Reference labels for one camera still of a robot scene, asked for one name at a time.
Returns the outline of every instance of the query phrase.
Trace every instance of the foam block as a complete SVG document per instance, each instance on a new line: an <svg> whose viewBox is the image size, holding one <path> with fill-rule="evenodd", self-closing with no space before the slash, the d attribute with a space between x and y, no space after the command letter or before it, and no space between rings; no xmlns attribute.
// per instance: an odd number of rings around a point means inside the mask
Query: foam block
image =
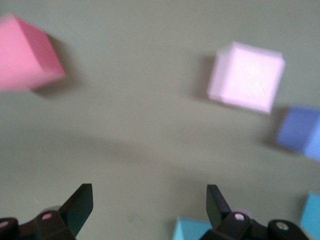
<svg viewBox="0 0 320 240"><path fill-rule="evenodd" d="M280 52L233 42L216 54L208 97L270 114L284 67Z"/></svg>
<svg viewBox="0 0 320 240"><path fill-rule="evenodd" d="M291 107L278 132L277 143L320 161L320 109Z"/></svg>
<svg viewBox="0 0 320 240"><path fill-rule="evenodd" d="M315 240L320 240L320 195L309 193L300 225Z"/></svg>
<svg viewBox="0 0 320 240"><path fill-rule="evenodd" d="M45 32L7 14L0 19L0 91L38 88L65 72Z"/></svg>
<svg viewBox="0 0 320 240"><path fill-rule="evenodd" d="M178 217L172 240L199 240L210 229L208 221Z"/></svg>

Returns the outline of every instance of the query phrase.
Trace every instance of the turquoise block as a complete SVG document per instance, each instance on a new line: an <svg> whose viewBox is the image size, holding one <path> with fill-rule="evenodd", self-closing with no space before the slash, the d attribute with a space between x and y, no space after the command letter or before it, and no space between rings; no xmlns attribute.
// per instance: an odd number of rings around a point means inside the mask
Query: turquoise block
<svg viewBox="0 0 320 240"><path fill-rule="evenodd" d="M210 229L208 221L178 217L172 240L199 240Z"/></svg>
<svg viewBox="0 0 320 240"><path fill-rule="evenodd" d="M320 161L320 109L291 107L279 130L277 143Z"/></svg>
<svg viewBox="0 0 320 240"><path fill-rule="evenodd" d="M315 240L320 240L320 195L309 193L300 225Z"/></svg>

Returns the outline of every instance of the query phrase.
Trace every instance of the pink block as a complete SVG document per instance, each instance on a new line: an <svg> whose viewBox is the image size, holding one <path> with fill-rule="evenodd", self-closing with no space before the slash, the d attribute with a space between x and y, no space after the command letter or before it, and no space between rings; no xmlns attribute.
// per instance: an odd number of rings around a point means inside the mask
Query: pink block
<svg viewBox="0 0 320 240"><path fill-rule="evenodd" d="M0 20L0 91L38 88L65 76L48 36L8 14Z"/></svg>
<svg viewBox="0 0 320 240"><path fill-rule="evenodd" d="M270 114L284 67L280 52L233 42L217 52L207 94L227 105Z"/></svg>

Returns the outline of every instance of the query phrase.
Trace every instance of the pink cube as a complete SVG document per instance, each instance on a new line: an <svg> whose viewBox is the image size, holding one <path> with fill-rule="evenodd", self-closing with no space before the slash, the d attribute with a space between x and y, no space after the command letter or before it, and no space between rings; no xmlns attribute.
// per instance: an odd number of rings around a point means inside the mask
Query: pink cube
<svg viewBox="0 0 320 240"><path fill-rule="evenodd" d="M25 91L65 76L48 36L8 14L0 20L0 91Z"/></svg>
<svg viewBox="0 0 320 240"><path fill-rule="evenodd" d="M217 52L207 94L270 114L284 67L280 52L233 42Z"/></svg>

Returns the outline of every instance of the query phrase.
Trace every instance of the black robotic claw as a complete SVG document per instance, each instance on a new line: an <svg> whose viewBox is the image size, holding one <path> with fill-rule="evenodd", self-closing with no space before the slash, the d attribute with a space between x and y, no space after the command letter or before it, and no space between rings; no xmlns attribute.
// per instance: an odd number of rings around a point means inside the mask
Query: black robotic claw
<svg viewBox="0 0 320 240"><path fill-rule="evenodd" d="M206 212L213 229L200 240L309 240L290 221L271 220L266 227L244 213L232 212L216 185L207 186Z"/></svg>
<svg viewBox="0 0 320 240"><path fill-rule="evenodd" d="M42 212L22 225L13 217L0 218L0 240L75 240L93 207L92 185L82 184L58 211Z"/></svg>

